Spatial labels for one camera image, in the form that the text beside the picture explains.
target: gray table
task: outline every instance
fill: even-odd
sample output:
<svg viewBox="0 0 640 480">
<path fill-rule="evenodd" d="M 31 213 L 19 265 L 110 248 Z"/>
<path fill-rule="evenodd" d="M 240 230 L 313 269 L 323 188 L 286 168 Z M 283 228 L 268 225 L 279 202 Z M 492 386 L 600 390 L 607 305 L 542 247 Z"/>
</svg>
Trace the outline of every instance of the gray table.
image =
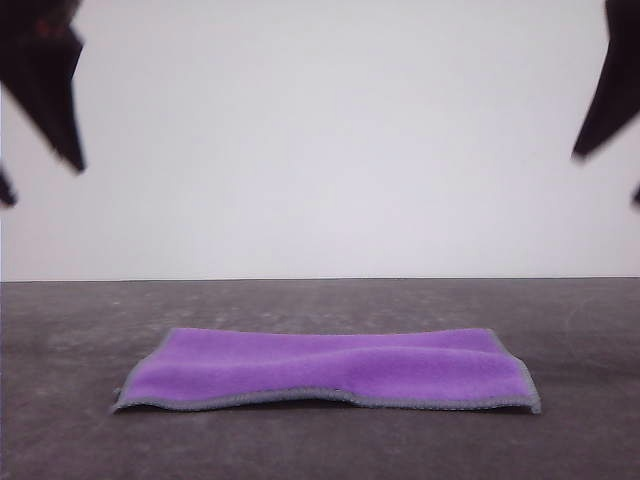
<svg viewBox="0 0 640 480">
<path fill-rule="evenodd" d="M 305 280 L 2 286 L 2 479 L 640 478 L 640 280 Z M 543 414 L 291 402 L 108 414 L 174 326 L 285 333 L 493 328 Z"/>
</svg>

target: robotic arm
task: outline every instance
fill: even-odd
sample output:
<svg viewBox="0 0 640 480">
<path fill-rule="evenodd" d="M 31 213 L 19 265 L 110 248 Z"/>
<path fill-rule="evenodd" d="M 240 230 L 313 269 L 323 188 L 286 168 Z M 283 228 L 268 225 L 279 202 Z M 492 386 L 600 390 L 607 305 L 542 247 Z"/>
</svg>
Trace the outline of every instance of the robotic arm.
<svg viewBox="0 0 640 480">
<path fill-rule="evenodd" d="M 0 82 L 53 150 L 85 168 L 72 78 L 82 43 L 70 23 L 80 0 L 0 0 Z M 610 43 L 593 102 L 574 147 L 586 158 L 640 111 L 640 1 L 606 0 Z M 0 200 L 16 202 L 0 170 Z M 640 205 L 640 189 L 634 196 Z"/>
</svg>

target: microfiber cloth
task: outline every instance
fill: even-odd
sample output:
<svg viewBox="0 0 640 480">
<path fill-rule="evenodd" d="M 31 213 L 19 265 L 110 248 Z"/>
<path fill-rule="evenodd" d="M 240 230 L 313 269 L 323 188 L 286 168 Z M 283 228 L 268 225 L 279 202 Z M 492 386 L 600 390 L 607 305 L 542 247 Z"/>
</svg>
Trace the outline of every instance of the microfiber cloth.
<svg viewBox="0 0 640 480">
<path fill-rule="evenodd" d="M 130 373 L 112 411 L 209 410 L 324 399 L 363 407 L 540 413 L 525 364 L 493 331 L 291 335 L 174 328 Z"/>
</svg>

